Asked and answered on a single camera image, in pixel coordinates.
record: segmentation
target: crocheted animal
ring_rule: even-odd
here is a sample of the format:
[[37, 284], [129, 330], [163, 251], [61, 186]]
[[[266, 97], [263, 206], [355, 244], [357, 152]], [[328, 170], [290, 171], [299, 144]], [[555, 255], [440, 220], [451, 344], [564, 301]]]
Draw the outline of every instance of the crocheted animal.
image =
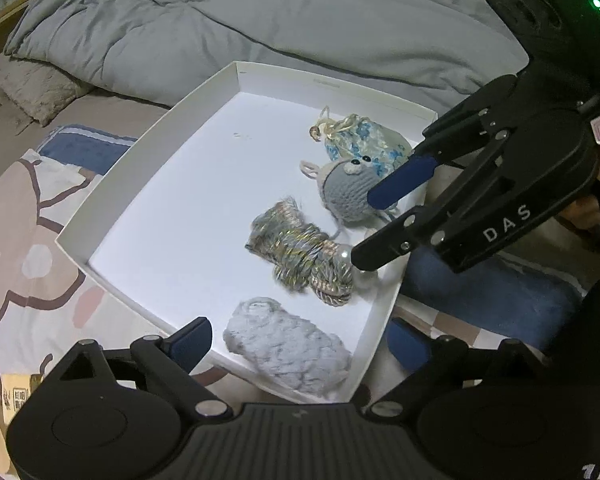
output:
[[380, 182], [369, 156], [339, 159], [324, 165], [302, 161], [300, 170], [318, 183], [318, 192], [339, 223], [363, 222], [378, 212], [366, 201], [368, 191]]

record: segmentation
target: white box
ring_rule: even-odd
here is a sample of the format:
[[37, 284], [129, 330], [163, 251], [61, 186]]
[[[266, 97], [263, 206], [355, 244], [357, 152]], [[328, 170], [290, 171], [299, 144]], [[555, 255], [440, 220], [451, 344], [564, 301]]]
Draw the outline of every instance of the white box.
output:
[[[257, 215], [285, 196], [326, 232], [336, 225], [300, 160], [329, 161], [309, 127], [320, 110], [368, 116], [412, 146], [435, 112], [349, 82], [234, 62], [167, 112], [109, 170], [58, 237], [83, 272], [167, 333], [197, 316], [213, 326], [211, 356], [229, 372], [295, 402], [350, 400], [376, 351], [398, 294], [406, 257], [379, 271], [380, 286], [341, 307], [312, 292], [290, 294], [273, 266], [244, 244]], [[400, 201], [424, 199], [424, 186]], [[355, 244], [365, 229], [338, 241]], [[228, 352], [222, 332], [240, 301], [278, 300], [292, 314], [336, 333], [353, 354], [349, 377], [326, 398], [293, 392]]]

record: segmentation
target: blue floral pouch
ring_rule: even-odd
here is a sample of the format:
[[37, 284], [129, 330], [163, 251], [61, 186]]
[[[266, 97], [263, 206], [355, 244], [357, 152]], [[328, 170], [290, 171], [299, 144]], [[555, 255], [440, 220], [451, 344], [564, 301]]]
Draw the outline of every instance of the blue floral pouch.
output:
[[329, 118], [328, 107], [309, 133], [318, 141], [324, 136], [324, 147], [331, 160], [368, 155], [380, 177], [404, 164], [411, 151], [409, 143], [399, 133], [356, 114], [335, 121]]

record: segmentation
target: gray fluffy cloth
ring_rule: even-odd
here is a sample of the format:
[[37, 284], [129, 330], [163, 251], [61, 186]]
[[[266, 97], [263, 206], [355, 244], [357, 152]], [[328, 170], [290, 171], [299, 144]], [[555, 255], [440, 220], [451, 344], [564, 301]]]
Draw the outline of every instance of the gray fluffy cloth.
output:
[[222, 338], [230, 352], [299, 392], [321, 396], [349, 373], [351, 352], [338, 336], [289, 314], [271, 298], [238, 305]]

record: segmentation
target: gray duvet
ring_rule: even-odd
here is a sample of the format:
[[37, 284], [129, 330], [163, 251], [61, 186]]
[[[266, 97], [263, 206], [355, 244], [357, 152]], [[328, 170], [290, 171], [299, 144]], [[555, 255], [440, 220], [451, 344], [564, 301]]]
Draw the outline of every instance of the gray duvet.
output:
[[247, 60], [438, 112], [526, 64], [484, 0], [32, 0], [5, 54], [165, 105]]

